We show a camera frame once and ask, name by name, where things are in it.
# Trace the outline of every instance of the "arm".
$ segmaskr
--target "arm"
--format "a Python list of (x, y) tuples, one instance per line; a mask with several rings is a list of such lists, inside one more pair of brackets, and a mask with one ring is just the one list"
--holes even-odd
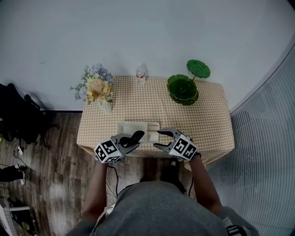
[(189, 164), (192, 169), (198, 203), (213, 213), (220, 211), (222, 205), (211, 178), (201, 161), (201, 157), (199, 155), (194, 156)]
[(82, 218), (97, 221), (106, 207), (106, 170), (107, 164), (96, 162), (94, 173), (90, 181)]

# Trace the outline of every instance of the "floor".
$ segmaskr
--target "floor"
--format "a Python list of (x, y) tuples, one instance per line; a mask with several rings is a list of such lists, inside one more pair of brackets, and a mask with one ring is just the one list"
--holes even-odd
[[(60, 129), (53, 128), (47, 133), (50, 150), (44, 148), (41, 141), (25, 147), (21, 158), (29, 167), (26, 184), (23, 186), (19, 181), (1, 184), (2, 197), (18, 198), (31, 207), (39, 235), (65, 235), (81, 217), (95, 164), (95, 159), (76, 144), (81, 115), (56, 113), (54, 122), (60, 125)], [(21, 163), (12, 154), (17, 146), (15, 142), (0, 142), (0, 164)], [(139, 182), (143, 173), (159, 180), (161, 170), (167, 164), (166, 159), (135, 157), (126, 158), (125, 163), (112, 164), (118, 171), (118, 192)], [(179, 177), (188, 190), (192, 175), (182, 162)], [(116, 175), (113, 169), (108, 169), (107, 179), (111, 191), (115, 193)], [(115, 199), (108, 196), (107, 204), (114, 202)]]

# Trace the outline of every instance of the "white vase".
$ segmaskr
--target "white vase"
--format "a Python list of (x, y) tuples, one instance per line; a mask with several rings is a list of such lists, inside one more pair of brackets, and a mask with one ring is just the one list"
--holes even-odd
[(112, 106), (110, 102), (97, 100), (96, 104), (105, 114), (110, 114), (112, 112)]

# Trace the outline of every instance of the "gray shirt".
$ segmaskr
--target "gray shirt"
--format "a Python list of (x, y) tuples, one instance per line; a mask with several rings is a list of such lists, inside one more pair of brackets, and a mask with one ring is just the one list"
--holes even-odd
[[(68, 236), (89, 236), (93, 221), (81, 219)], [(231, 208), (213, 214), (173, 184), (152, 181), (131, 185), (119, 195), (112, 213), (98, 224), (93, 235), (207, 235), (227, 236), (227, 226), (242, 227), (247, 235), (257, 230)]]

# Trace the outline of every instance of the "beige tablecloth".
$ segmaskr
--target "beige tablecloth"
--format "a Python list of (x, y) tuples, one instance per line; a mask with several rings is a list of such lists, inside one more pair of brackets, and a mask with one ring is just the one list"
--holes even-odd
[[(234, 147), (229, 109), (221, 85), (196, 81), (199, 99), (191, 106), (174, 102), (167, 90), (167, 78), (147, 78), (144, 87), (134, 77), (116, 77), (112, 113), (104, 114), (92, 103), (85, 105), (77, 144), (95, 156), (93, 148), (107, 137), (116, 135), (119, 121), (158, 122), (160, 128), (173, 127), (191, 137), (199, 147), (203, 162), (210, 163)], [(159, 143), (172, 139), (160, 135)], [(142, 144), (133, 155), (167, 157), (152, 144)]]

